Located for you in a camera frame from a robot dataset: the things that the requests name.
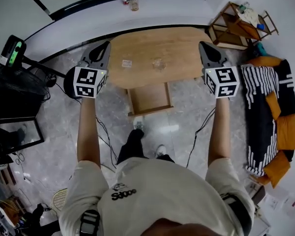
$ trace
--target marble floor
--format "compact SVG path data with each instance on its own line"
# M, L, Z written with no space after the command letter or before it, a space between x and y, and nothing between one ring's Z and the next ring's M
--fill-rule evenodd
M50 68L66 73L75 66L83 51L89 46L79 47L45 63ZM227 50L230 61L236 64L240 51ZM62 87L63 80L58 78ZM174 108L144 116L146 136L143 138L144 153L153 157L156 148L164 144L168 154L180 165L186 166L193 146L195 131L200 128L208 113L214 108L215 98L209 93L202 79L170 82ZM45 142L25 149L23 178L21 165L11 164L17 180L13 187L32 211L38 203L50 204L56 191L67 187L70 176L77 163L76 145L79 125L80 104L67 97L59 87L50 88L51 98L46 101L38 114L38 123ZM114 87L108 80L96 99L96 112L107 127L112 147L118 155L128 134L133 128L132 119L127 114L129 105L124 91ZM189 169L204 177L207 171L207 154L213 118L198 134ZM107 141L102 127L98 126L100 136ZM244 180L246 162L246 129L244 101L240 93L231 98L232 161L239 178ZM110 158L110 148L100 140L101 162L114 169ZM102 167L110 185L114 183L114 173ZM41 225L56 220L54 212L45 212Z

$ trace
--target sneaker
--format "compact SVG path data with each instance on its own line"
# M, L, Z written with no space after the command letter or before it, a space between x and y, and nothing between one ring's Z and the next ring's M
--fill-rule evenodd
M164 145L160 145L156 149L156 158L161 155L167 155L166 153L166 147Z
M133 120L134 129L140 129L144 132L143 116L137 116Z

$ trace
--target wooden table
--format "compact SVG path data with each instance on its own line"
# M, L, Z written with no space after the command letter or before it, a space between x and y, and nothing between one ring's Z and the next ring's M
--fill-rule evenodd
M171 108L168 82L202 76L200 41L212 43L204 31L192 27L137 31L111 41L109 79L127 90L130 116Z

